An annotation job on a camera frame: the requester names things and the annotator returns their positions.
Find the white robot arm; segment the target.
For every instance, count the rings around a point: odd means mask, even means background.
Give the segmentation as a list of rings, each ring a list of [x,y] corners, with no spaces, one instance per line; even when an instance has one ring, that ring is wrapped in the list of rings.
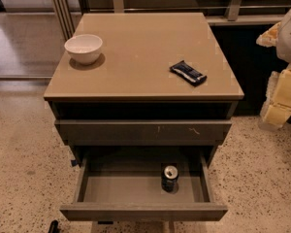
[[[291,118],[291,9],[282,21],[261,34],[256,44],[275,47],[276,56],[288,63],[279,72],[272,71],[266,90],[266,101],[260,111],[260,127],[277,130]]]

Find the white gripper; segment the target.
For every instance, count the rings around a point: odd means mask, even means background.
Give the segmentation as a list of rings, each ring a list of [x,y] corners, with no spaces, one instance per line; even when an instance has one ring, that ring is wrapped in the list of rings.
[[[280,23],[261,34],[256,44],[262,47],[275,47]],[[291,64],[280,74],[272,71],[266,89],[266,100],[260,111],[261,129],[279,129],[291,116]]]

